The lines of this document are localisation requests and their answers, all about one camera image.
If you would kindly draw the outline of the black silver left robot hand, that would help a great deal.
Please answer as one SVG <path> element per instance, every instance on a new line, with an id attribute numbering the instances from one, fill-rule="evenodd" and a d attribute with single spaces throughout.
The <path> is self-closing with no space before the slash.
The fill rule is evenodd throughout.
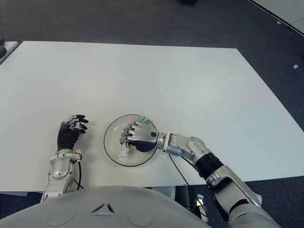
<path id="1" fill-rule="evenodd" d="M 71 115 L 61 123 L 57 135 L 57 151 L 73 150 L 80 134 L 86 133 L 85 124 L 89 121 L 85 117 L 81 114 Z"/>

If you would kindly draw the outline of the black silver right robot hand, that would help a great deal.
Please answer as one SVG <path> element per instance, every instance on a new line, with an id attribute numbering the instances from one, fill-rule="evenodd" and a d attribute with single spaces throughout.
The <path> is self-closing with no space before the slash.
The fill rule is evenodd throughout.
<path id="1" fill-rule="evenodd" d="M 159 132 L 148 122 L 133 122 L 121 133 L 120 144 L 134 146 L 140 152 L 149 152 L 157 145 Z"/>

